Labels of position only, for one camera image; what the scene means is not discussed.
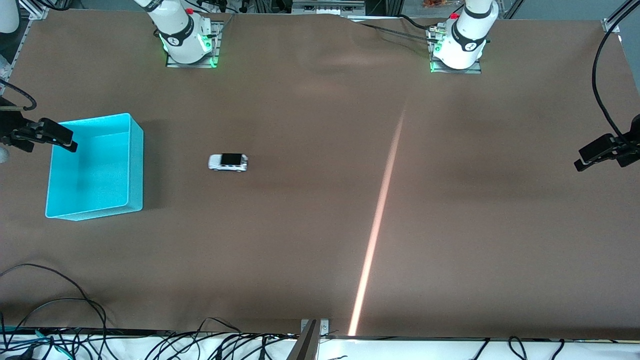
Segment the blue storage box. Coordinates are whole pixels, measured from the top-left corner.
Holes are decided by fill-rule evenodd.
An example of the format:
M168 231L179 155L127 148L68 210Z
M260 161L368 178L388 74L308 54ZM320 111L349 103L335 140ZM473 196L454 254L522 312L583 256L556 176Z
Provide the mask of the blue storage box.
M79 221L142 210L142 128L130 114L61 123L76 152L54 146L48 218Z

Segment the metal mounting plate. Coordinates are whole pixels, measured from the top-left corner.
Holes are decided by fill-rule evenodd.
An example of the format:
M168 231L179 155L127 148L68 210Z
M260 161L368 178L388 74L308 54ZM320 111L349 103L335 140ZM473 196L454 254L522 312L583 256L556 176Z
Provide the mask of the metal mounting plate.
M433 55L435 49L440 46L447 34L447 24L445 22L439 22L437 26L431 27L429 30L425 30L427 38L438 40L438 42L429 43L429 62L431 72L446 72L448 74L481 74L480 60L476 60L473 65L466 69L453 69L448 67L442 60Z
M300 331L305 329L309 319L302 319L300 322ZM320 336L327 335L329 333L329 319L320 319Z
M211 32L209 34L201 34L201 35L212 35L212 38L205 40L211 42L211 52L202 57L199 61L190 64L183 64L176 62L169 54L166 56L166 66L167 67L180 67L187 69L210 69L218 67L218 58L220 57L220 45L222 43L222 29L224 28L225 23L223 21L211 21Z
M609 24L607 18L600 20L600 23L602 24L602 29L604 30L604 32L607 32L609 29L611 29L611 25L613 25L613 24ZM619 32L620 32L620 27L616 25L612 33L619 33Z

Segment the white toy car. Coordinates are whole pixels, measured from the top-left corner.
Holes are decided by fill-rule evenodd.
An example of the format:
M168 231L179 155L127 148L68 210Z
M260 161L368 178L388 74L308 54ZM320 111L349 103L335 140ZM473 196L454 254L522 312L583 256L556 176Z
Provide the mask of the white toy car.
M209 156L209 169L243 172L247 160L245 154L213 154Z

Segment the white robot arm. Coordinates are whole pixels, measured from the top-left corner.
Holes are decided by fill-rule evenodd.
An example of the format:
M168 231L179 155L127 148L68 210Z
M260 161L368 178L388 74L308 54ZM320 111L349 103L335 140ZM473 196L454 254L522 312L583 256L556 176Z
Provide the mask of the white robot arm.
M447 36L433 55L453 69L466 69L482 56L489 29L498 18L495 0L467 0L462 14L445 23Z
M20 24L17 0L0 0L0 33L13 33Z
M135 1L151 16L166 52L176 62L194 63L212 51L203 41L203 36L211 33L210 19L193 11L187 13L180 0Z

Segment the brown table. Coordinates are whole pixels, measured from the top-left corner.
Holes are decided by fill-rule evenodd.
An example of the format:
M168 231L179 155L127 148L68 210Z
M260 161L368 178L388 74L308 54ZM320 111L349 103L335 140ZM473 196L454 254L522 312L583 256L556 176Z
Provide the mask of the brown table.
M164 68L153 30L127 12L33 25L12 76L38 100L29 117L131 113L145 208L46 219L50 147L12 149L2 268L65 272L114 327L222 316L295 331L318 316L344 334L404 108L358 334L638 338L640 165L572 165L611 131L590 89L597 22L498 21L480 76L432 74L424 44L330 15L237 16L217 69ZM640 106L615 38L598 74L626 131ZM211 172L219 152L246 153L249 171ZM15 323L73 293L21 270L0 282L0 306ZM52 307L28 325L99 324L85 305Z

